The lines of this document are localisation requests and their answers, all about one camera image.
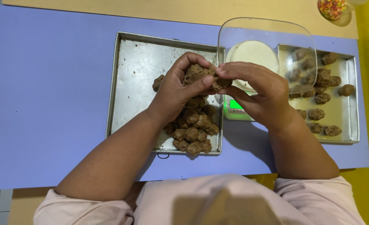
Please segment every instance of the purple table surface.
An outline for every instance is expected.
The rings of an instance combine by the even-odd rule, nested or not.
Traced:
[[[55,186],[104,139],[117,31],[217,44],[218,26],[0,6],[0,189]],[[315,36],[359,59],[357,40]],[[358,78],[360,142],[324,145],[340,168],[369,166]],[[266,129],[224,122],[219,156],[152,154],[139,180],[275,172]]]

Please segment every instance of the person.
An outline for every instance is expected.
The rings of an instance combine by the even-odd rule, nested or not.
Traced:
[[[247,81],[257,95],[234,86],[218,94],[232,96],[268,129],[279,174],[274,192],[236,174],[134,182],[162,128],[187,100],[211,86],[211,76],[182,85],[185,71],[196,63],[210,65],[195,53],[178,58],[149,107],[102,141],[48,192],[34,224],[364,224],[350,183],[339,176],[336,163],[289,105],[287,80],[253,63],[229,62],[216,72],[224,79]]]

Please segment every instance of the person's left hand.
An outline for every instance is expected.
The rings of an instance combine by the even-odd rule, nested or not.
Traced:
[[[194,84],[183,86],[185,72],[192,64],[199,64],[204,68],[210,66],[203,56],[192,52],[184,53],[166,73],[157,94],[147,108],[147,112],[161,126],[175,120],[190,98],[203,93],[212,85],[212,76],[204,76]]]

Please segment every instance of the shirt sleeve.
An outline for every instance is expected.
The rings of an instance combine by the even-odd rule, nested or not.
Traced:
[[[278,178],[274,191],[315,224],[365,224],[355,205],[351,184],[342,176],[329,180]]]
[[[49,190],[37,208],[34,225],[130,225],[133,210],[125,201],[89,201],[72,199]]]

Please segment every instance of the colorful sprinkles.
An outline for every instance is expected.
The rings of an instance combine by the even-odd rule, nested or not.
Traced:
[[[320,13],[330,20],[340,19],[346,5],[345,0],[318,0]]]

